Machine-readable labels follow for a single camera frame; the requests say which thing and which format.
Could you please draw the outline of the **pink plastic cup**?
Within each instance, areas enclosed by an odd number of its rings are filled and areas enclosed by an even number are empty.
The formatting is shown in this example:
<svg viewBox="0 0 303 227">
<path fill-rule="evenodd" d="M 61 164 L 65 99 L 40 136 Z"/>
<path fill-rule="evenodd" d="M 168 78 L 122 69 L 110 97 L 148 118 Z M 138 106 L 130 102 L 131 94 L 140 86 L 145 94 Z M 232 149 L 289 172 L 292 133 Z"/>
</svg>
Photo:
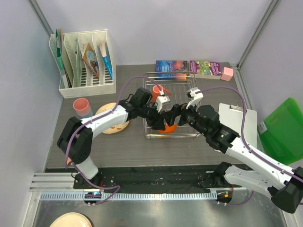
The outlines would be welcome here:
<svg viewBox="0 0 303 227">
<path fill-rule="evenodd" d="M 84 109 L 88 108 L 89 106 L 90 106 L 89 101 L 85 98 L 78 98 L 73 102 L 73 108 L 76 112 L 84 110 Z"/>
</svg>

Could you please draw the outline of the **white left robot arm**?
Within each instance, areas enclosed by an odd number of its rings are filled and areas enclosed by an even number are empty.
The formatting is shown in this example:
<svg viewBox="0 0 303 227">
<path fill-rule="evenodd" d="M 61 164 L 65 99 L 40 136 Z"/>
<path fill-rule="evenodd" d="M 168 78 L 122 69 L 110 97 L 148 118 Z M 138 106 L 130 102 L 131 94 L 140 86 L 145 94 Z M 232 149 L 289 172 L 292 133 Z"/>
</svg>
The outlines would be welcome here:
<svg viewBox="0 0 303 227">
<path fill-rule="evenodd" d="M 155 130 L 164 130 L 165 123 L 161 110 L 169 102 L 170 94 L 166 94 L 165 91 L 160 91 L 160 95 L 153 101 L 151 91 L 140 87 L 131 98 L 120 100 L 113 108 L 96 116 L 70 118 L 59 136 L 57 146 L 84 175 L 84 183 L 95 189 L 100 185 L 101 177 L 97 174 L 98 168 L 90 157 L 93 139 L 110 127 L 137 117 L 144 118 Z"/>
</svg>

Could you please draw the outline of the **orange ceramic bowl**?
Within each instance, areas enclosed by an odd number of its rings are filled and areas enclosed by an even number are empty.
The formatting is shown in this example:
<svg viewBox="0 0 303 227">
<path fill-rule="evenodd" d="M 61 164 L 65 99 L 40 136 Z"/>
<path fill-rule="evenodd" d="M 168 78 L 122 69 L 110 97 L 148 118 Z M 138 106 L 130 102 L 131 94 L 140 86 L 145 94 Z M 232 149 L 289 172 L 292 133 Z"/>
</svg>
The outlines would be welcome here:
<svg viewBox="0 0 303 227">
<path fill-rule="evenodd" d="M 158 130 L 158 133 L 160 134 L 172 134 L 177 129 L 177 124 L 173 124 L 172 126 L 169 126 L 167 123 L 164 124 L 165 129 L 164 130 Z"/>
</svg>

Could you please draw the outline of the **blue plastic cup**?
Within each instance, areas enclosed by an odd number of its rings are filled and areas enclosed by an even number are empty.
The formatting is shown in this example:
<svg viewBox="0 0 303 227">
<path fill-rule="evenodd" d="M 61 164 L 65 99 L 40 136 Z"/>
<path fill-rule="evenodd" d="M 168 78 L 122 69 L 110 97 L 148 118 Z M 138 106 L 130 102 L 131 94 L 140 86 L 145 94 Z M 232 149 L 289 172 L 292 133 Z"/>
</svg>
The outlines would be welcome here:
<svg viewBox="0 0 303 227">
<path fill-rule="evenodd" d="M 77 114 L 80 116 L 80 118 L 89 118 L 94 115 L 90 106 L 84 110 L 77 111 Z"/>
</svg>

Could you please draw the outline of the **beige bird-painted plate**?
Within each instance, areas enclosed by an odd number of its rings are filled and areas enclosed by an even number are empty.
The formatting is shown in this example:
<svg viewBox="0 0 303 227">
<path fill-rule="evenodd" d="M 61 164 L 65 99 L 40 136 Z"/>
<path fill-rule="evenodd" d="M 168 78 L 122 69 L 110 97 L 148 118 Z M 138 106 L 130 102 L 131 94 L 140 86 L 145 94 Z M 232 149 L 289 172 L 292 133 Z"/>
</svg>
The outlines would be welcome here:
<svg viewBox="0 0 303 227">
<path fill-rule="evenodd" d="M 103 105 L 102 107 L 100 107 L 95 116 L 102 116 L 106 113 L 109 113 L 110 110 L 116 105 L 116 103 L 109 103 L 106 105 Z M 121 110 L 121 108 L 116 108 L 115 113 L 111 113 L 107 116 L 104 116 L 100 119 L 98 119 L 97 121 L 95 121 L 95 129 L 94 129 L 94 134 L 98 135 L 100 133 L 103 134 L 114 134 L 114 133 L 118 133 L 122 130 L 124 130 L 128 124 L 129 121 L 127 122 L 122 122 L 123 118 L 122 118 L 122 114 L 121 112 L 119 112 L 119 110 Z"/>
</svg>

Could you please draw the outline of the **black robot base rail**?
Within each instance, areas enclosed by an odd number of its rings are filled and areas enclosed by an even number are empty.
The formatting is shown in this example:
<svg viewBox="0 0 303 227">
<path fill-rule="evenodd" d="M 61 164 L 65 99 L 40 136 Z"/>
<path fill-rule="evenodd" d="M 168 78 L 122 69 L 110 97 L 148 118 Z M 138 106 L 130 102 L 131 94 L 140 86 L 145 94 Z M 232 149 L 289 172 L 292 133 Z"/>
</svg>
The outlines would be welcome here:
<svg viewBox="0 0 303 227">
<path fill-rule="evenodd" d="M 230 188 L 217 165 L 104 167 L 91 182 L 101 187 L 120 186 L 119 193 L 177 194 Z"/>
</svg>

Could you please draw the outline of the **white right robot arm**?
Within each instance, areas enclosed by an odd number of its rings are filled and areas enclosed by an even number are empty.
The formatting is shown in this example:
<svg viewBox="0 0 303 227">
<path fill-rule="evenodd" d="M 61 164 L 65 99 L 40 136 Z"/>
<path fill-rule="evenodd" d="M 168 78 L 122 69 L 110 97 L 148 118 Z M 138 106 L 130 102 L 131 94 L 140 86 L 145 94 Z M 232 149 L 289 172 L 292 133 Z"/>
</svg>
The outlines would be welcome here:
<svg viewBox="0 0 303 227">
<path fill-rule="evenodd" d="M 279 163 L 252 145 L 244 137 L 219 120 L 219 114 L 211 105 L 199 108 L 174 105 L 164 114 L 168 125 L 179 117 L 179 125 L 188 124 L 205 137 L 214 150 L 234 157 L 254 170 L 247 172 L 227 164 L 224 170 L 214 174 L 214 182 L 220 187 L 240 185 L 259 192 L 271 199 L 281 210 L 295 213 L 303 199 L 303 169 L 295 169 Z"/>
</svg>

